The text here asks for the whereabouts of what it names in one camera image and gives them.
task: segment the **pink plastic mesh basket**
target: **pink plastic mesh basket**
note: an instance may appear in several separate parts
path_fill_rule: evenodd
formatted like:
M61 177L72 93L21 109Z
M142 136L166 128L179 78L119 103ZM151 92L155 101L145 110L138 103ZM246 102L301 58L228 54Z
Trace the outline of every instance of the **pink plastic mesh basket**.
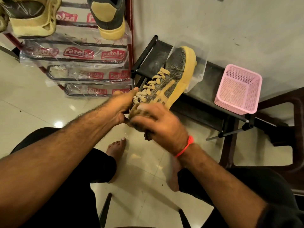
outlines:
M227 65L214 103L236 114L254 114L257 111L262 77L235 65Z

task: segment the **foot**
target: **foot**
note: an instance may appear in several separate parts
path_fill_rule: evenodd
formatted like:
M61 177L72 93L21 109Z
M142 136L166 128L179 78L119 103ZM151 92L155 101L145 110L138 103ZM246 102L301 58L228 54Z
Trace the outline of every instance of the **foot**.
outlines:
M108 149L106 151L106 154L113 157L116 161L116 166L118 167L118 164L121 160L121 157L124 154L126 147L126 138L122 138L120 141L113 142L108 146ZM115 175L112 177L112 179L108 183L112 183L117 178L117 170Z
M172 174L168 180L168 186L174 192L179 191L177 173L182 169L180 162L175 157L171 157Z

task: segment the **brown plastic chair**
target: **brown plastic chair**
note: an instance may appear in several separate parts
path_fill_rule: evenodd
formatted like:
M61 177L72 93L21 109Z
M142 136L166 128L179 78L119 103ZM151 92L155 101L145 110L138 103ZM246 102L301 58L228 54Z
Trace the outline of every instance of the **brown plastic chair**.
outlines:
M291 185L294 192L304 195L304 87L260 102L258 110L286 102L294 105L294 126L287 126L279 120L260 112L256 114L254 126L263 130L270 137L270 141L274 146L289 145L292 147L292 164L287 166L269 166L269 168L282 175ZM238 120L231 122L230 127L237 128ZM225 168L237 168L233 163L236 139L237 134L231 135L229 137L230 148L223 149L220 165Z
M103 208L101 210L101 213L99 215L99 223L100 223L101 228L105 227L105 223L107 221L107 216L108 216L108 211L109 211L112 196L113 196L112 193L108 194L107 199L105 200L105 203L104 203ZM180 218L181 218L181 223L183 224L183 228L191 228L183 210L179 209L178 212L179 212L179 215L180 215ZM152 227L124 226L124 227L116 227L116 228L152 228Z

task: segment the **shoe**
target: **shoe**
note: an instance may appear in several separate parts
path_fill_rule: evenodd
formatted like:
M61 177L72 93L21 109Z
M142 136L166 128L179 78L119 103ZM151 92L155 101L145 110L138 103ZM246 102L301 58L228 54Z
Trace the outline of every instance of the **shoe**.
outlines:
M168 110L179 98L190 83L194 68L196 66L196 56L193 49L182 46L177 48L165 63L164 68L160 68L157 75L144 85L143 90L137 92L133 97L129 119L135 115L149 116L146 112L137 109L140 103L162 102ZM145 139L151 140L150 133L143 130L138 125L133 127L141 132L145 132Z
M3 7L0 6L0 33L6 30L8 23L9 17L7 16Z
M125 0L87 0L101 37L118 40L125 33Z
M0 0L20 38L47 37L56 30L61 0Z

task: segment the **person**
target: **person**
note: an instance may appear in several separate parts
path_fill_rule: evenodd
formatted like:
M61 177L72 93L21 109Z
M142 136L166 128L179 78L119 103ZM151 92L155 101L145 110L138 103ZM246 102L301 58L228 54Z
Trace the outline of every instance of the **person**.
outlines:
M103 105L62 129L41 128L0 160L0 227L100 227L92 182L115 180L125 139L106 153L94 146L114 126L138 88L115 92ZM172 155L188 145L179 119L161 103L141 104L153 118L135 116ZM215 206L203 227L303 227L303 213L282 177L268 169L225 170L203 149L190 144L176 160L169 181L174 191Z

